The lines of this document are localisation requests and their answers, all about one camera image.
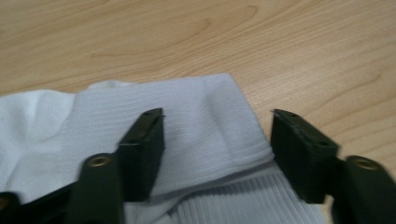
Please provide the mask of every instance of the wood grain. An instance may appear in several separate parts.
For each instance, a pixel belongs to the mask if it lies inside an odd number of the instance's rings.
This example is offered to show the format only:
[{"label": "wood grain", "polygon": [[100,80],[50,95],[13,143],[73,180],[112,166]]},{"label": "wood grain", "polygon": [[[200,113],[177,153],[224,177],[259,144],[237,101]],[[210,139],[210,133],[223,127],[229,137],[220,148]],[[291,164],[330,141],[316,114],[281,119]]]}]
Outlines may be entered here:
[{"label": "wood grain", "polygon": [[0,94],[228,72],[396,176],[396,2],[0,2]]}]

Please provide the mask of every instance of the white cloth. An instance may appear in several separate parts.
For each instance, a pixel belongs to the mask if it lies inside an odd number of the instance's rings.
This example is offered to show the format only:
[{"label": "white cloth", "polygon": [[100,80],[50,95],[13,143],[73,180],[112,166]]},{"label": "white cloth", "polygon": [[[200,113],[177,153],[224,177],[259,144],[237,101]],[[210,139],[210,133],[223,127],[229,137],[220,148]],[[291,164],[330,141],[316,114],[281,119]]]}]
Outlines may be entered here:
[{"label": "white cloth", "polygon": [[[150,203],[125,204],[129,223],[324,223],[272,162],[260,124],[227,74],[1,97],[0,190],[26,203],[75,181],[85,158],[113,152],[137,117],[156,107],[165,114],[166,149]],[[235,197],[222,197],[230,188]],[[202,209],[187,209],[196,200]],[[239,203],[249,209],[230,216]]]}]

